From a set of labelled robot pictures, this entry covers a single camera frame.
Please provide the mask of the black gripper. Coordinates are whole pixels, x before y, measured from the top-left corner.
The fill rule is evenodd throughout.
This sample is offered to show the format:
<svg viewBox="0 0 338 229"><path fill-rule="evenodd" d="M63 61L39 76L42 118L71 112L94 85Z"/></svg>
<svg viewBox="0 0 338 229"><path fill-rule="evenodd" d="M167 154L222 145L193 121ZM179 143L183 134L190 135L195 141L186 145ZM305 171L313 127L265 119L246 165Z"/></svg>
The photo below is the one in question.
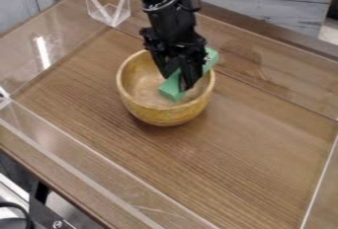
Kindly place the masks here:
<svg viewBox="0 0 338 229"><path fill-rule="evenodd" d="M153 28L141 29L141 35L163 77L169 78L179 67L179 89L190 90L203 76L206 38L189 32L170 40L161 37Z"/></svg>

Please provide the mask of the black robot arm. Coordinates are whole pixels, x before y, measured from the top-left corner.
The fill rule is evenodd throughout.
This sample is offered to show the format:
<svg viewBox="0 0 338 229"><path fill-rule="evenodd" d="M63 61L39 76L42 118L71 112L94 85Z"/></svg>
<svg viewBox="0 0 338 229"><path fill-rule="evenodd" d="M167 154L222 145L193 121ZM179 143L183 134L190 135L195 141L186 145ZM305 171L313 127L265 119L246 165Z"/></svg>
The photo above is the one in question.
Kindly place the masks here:
<svg viewBox="0 0 338 229"><path fill-rule="evenodd" d="M201 7L191 0L142 0L150 26L141 29L146 50L163 77L179 69L178 86L190 90L201 79L206 63L206 38L195 31L195 13Z"/></svg>

